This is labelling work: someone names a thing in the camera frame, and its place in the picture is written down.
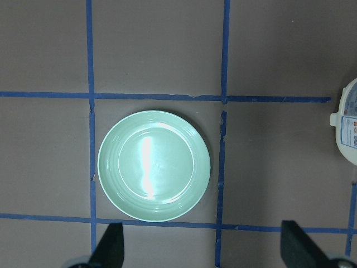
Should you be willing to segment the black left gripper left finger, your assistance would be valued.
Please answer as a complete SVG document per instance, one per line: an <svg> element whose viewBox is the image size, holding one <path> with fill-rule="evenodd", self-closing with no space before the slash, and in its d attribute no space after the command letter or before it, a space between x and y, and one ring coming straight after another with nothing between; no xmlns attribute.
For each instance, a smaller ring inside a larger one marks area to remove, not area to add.
<svg viewBox="0 0 357 268"><path fill-rule="evenodd" d="M90 267L121 268L124 263L122 223L111 223L89 259Z"/></svg>

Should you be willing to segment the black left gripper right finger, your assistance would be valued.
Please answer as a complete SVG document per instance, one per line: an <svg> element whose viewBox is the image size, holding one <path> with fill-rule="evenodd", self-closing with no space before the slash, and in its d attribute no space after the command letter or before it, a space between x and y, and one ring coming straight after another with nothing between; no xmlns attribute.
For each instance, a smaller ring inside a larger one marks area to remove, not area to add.
<svg viewBox="0 0 357 268"><path fill-rule="evenodd" d="M295 221L282 221L280 254L286 267L335 267Z"/></svg>

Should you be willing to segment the green plate near left arm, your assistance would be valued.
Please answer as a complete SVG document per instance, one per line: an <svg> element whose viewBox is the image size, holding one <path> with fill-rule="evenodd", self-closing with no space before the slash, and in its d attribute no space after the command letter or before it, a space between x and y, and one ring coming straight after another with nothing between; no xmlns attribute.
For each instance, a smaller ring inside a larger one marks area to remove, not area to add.
<svg viewBox="0 0 357 268"><path fill-rule="evenodd" d="M197 129L165 111L141 111L116 123L100 145L100 184L124 214L165 222L190 210L210 180L208 147Z"/></svg>

